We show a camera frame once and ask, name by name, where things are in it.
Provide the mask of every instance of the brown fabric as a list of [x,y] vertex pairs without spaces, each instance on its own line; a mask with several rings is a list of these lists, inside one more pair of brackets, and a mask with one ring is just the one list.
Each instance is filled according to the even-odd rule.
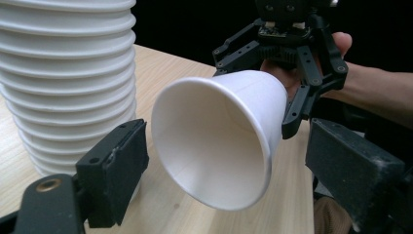
[[334,199],[321,197],[314,202],[315,234],[348,234],[352,219]]

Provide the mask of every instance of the wooden table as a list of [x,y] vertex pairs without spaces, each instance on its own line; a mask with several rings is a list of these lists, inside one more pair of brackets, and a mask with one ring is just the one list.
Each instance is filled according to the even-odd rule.
[[[152,144],[150,119],[154,100],[166,84],[187,76],[211,77],[215,68],[139,46],[135,49],[136,114],[148,121],[149,167],[122,226],[87,227],[87,233],[313,233],[312,179],[304,165],[308,123],[301,124],[295,137],[282,140],[270,187],[257,204],[238,212],[207,207],[181,190],[164,170]],[[38,178],[0,97],[0,216],[18,210],[25,187]]]

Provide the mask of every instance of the human arm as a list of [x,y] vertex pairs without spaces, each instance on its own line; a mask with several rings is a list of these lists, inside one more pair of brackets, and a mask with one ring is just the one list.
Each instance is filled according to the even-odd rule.
[[[334,41],[342,56],[350,49],[352,38],[345,33],[334,33]],[[413,129],[413,73],[388,72],[347,62],[349,72],[344,88],[329,91],[324,98],[333,98],[365,109],[381,117]],[[261,70],[276,76],[293,98],[300,86],[295,70],[286,71],[266,60]]]

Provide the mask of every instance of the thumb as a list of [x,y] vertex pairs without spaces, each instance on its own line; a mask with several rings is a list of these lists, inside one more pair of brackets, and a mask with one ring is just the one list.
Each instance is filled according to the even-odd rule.
[[353,39],[350,34],[344,32],[335,32],[332,34],[334,42],[343,57],[352,47]]

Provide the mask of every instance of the stacked white cup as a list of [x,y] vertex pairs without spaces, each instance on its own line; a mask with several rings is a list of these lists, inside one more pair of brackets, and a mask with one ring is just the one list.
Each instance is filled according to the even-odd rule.
[[135,0],[0,3],[0,93],[42,176],[135,118]]

